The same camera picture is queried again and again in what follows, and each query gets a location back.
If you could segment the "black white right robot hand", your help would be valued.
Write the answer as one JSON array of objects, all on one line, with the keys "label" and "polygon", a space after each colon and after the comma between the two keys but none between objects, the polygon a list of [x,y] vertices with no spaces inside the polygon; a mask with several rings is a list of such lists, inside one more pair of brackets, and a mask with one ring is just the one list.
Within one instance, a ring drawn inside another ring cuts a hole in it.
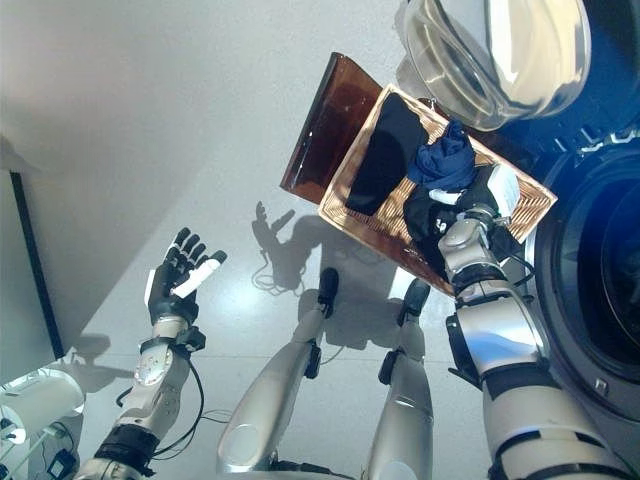
[{"label": "black white right robot hand", "polygon": [[487,164],[475,168],[473,180],[466,188],[459,191],[433,189],[428,197],[462,211],[483,205],[496,216],[511,217],[520,199],[520,188],[518,177],[511,168]]}]

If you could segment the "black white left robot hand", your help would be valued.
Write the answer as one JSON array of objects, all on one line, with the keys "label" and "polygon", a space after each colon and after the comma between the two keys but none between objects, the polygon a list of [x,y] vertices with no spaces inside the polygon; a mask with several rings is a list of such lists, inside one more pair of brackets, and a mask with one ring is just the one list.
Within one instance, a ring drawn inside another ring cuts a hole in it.
[{"label": "black white left robot hand", "polygon": [[206,250],[200,236],[184,227],[170,243],[162,262],[149,271],[144,303],[153,325],[169,316],[177,316],[188,325],[197,319],[197,290],[228,258],[223,250],[210,255]]}]

